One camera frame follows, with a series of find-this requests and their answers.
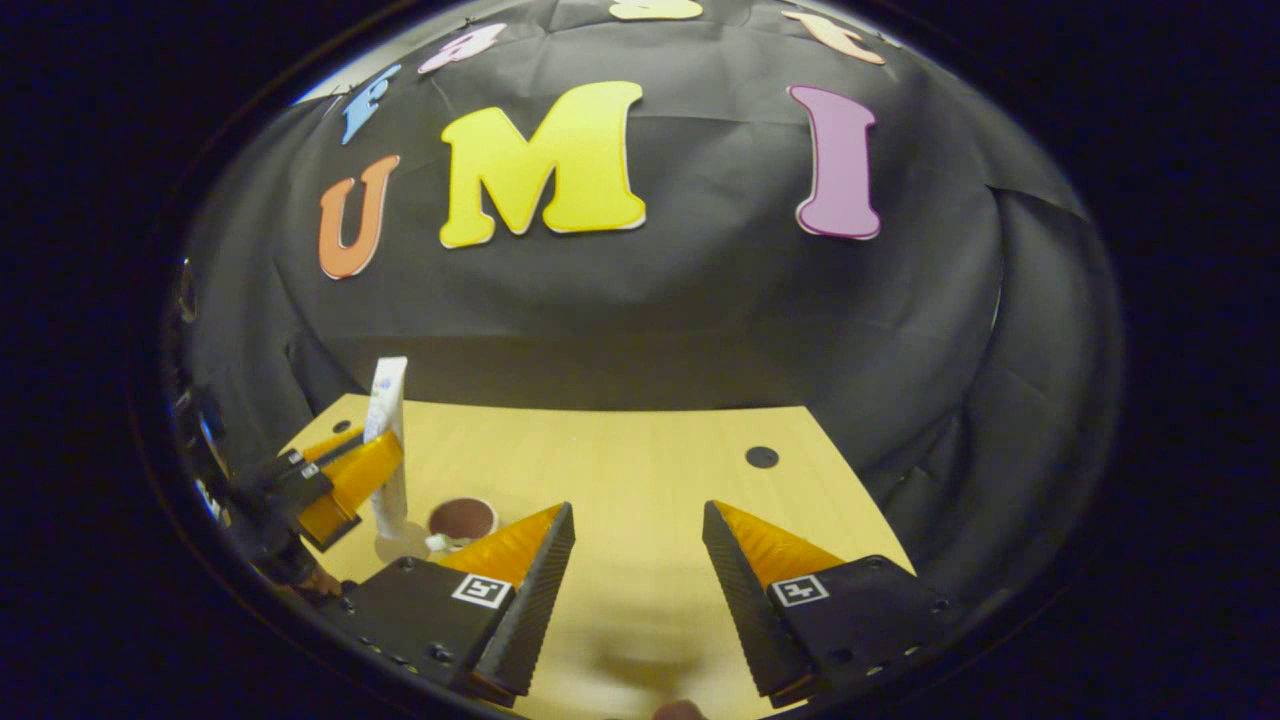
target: yellow letter m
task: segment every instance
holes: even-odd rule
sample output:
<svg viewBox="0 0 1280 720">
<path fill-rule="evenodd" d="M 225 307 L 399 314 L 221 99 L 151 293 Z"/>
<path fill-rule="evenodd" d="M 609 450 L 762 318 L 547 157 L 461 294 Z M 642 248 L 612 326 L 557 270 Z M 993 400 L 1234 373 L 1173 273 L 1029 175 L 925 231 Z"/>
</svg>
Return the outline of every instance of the yellow letter m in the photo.
<svg viewBox="0 0 1280 720">
<path fill-rule="evenodd" d="M 627 109 L 641 96 L 634 82 L 596 82 L 561 95 L 530 141 L 500 108 L 463 115 L 440 138 L 453 146 L 445 247 L 488 242 L 494 219 L 480 205 L 481 183 L 516 234 L 534 222 L 543 188 L 556 173 L 556 195 L 543 222 L 558 233 L 634 228 L 644 201 L 627 178 Z"/>
</svg>

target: foam letter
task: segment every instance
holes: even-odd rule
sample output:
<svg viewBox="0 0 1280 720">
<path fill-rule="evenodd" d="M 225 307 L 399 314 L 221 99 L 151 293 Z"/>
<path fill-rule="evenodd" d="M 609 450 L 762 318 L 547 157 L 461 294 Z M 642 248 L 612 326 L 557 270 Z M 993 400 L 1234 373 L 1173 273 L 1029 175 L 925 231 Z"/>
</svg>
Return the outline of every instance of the foam letter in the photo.
<svg viewBox="0 0 1280 720">
<path fill-rule="evenodd" d="M 378 76 L 372 83 L 365 90 L 361 90 L 358 95 L 351 99 L 351 105 L 342 111 L 347 115 L 347 132 L 342 136 L 342 143 L 347 145 L 347 141 L 356 135 L 356 131 L 365 124 L 369 118 L 374 117 L 378 111 L 378 100 L 387 94 L 387 86 L 390 85 L 390 77 L 399 72 L 399 65 L 392 65 L 387 68 L 383 74 Z"/>
<path fill-rule="evenodd" d="M 861 36 L 851 29 L 845 29 L 836 23 L 823 18 L 820 15 L 810 15 L 808 13 L 782 13 L 783 15 L 791 18 L 792 20 L 800 20 L 804 23 L 804 28 L 809 31 L 809 35 L 814 36 L 818 42 L 822 42 L 827 47 L 837 53 L 844 53 L 850 58 L 858 58 L 873 65 L 883 65 L 884 58 L 867 50 L 865 47 L 859 47 L 854 44 L 854 40 L 861 42 Z"/>
<path fill-rule="evenodd" d="M 809 113 L 813 136 L 813 190 L 796 208 L 800 227 L 813 234 L 876 237 L 879 215 L 870 205 L 867 155 L 867 128 L 876 115 L 829 90 L 796 85 L 787 92 Z"/>
<path fill-rule="evenodd" d="M 445 247 L 488 242 L 494 219 L 480 206 L 481 184 L 511 232 L 524 234 L 538 199 L 556 173 L 556 195 L 543 213 L 554 232 L 634 228 L 644 201 L 627 178 L 627 108 L 643 95 L 634 82 L 575 87 L 552 105 L 530 141 L 500 108 L 485 108 L 449 123 L 440 138 L 453 146 Z"/>
<path fill-rule="evenodd" d="M 500 33 L 506 27 L 507 23 L 485 26 L 477 31 L 468 32 L 462 37 L 451 40 L 444 47 L 440 47 L 440 51 L 433 55 L 430 60 L 417 67 L 417 74 L 426 74 L 431 70 L 443 68 L 449 63 L 475 58 L 480 53 L 492 47 L 494 40 L 498 37 L 498 33 Z"/>
<path fill-rule="evenodd" d="M 703 14 L 692 0 L 617 0 L 609 14 L 622 20 L 687 20 Z"/>
<path fill-rule="evenodd" d="M 360 214 L 356 242 L 342 243 L 342 211 L 347 193 L 356 181 L 347 178 L 320 197 L 320 269 L 335 281 L 360 274 L 378 251 L 383 233 L 383 205 L 387 201 L 387 177 L 399 165 L 399 155 L 388 155 L 365 169 L 365 204 Z"/>
</svg>

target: pink letter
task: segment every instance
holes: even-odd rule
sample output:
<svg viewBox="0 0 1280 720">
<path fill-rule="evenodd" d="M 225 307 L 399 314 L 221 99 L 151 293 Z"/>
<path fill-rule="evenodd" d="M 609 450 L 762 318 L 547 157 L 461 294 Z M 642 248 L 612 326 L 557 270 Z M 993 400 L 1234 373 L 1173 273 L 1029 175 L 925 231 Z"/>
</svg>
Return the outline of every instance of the pink letter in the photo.
<svg viewBox="0 0 1280 720">
<path fill-rule="evenodd" d="M 844 53 L 850 58 L 858 58 L 859 60 L 873 65 L 884 64 L 884 58 L 881 58 L 865 47 L 859 47 L 854 42 L 854 40 L 860 42 L 863 38 L 851 29 L 845 29 L 820 15 L 810 15 L 808 13 L 782 13 L 782 15 L 804 23 L 804 28 L 809 31 L 809 35 L 814 36 L 818 38 L 818 42 L 822 42 L 836 53 Z"/>
<path fill-rule="evenodd" d="M 787 88 L 809 113 L 813 136 L 813 190 L 796 208 L 805 232 L 854 240 L 879 233 L 879 215 L 872 210 L 870 163 L 867 128 L 876 115 L 844 95 L 820 87 Z"/>
<path fill-rule="evenodd" d="M 507 23 L 497 23 L 451 40 L 444 45 L 444 47 L 440 47 L 440 51 L 433 55 L 430 60 L 419 65 L 417 74 L 426 74 L 431 70 L 440 69 L 449 63 L 475 58 L 480 53 L 488 50 L 493 45 L 494 40 L 497 40 L 498 33 L 506 27 Z"/>
</svg>

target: screw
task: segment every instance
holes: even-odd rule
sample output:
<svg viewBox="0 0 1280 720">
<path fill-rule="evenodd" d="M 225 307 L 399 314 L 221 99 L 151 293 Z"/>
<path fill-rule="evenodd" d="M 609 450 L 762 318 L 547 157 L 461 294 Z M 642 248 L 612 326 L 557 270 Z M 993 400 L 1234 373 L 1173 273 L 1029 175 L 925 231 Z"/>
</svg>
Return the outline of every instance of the screw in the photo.
<svg viewBox="0 0 1280 720">
<path fill-rule="evenodd" d="M 443 646 L 433 644 L 431 648 L 426 651 L 426 655 L 430 656 L 431 660 L 443 662 L 444 665 L 453 662 L 453 653 Z"/>
</svg>

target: cup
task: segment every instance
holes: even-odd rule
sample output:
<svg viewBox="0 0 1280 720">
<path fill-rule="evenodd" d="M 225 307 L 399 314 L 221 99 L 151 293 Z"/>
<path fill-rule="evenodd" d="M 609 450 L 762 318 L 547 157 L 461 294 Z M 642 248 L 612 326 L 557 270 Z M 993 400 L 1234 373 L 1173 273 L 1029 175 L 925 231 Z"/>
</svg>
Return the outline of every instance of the cup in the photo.
<svg viewBox="0 0 1280 720">
<path fill-rule="evenodd" d="M 498 511 L 486 501 L 479 497 L 454 497 L 435 506 L 426 520 L 426 532 L 430 536 L 428 546 L 433 551 L 444 550 L 452 552 L 463 544 L 492 536 L 498 530 Z M 442 541 L 431 543 L 431 538 L 444 536 L 449 543 Z"/>
</svg>

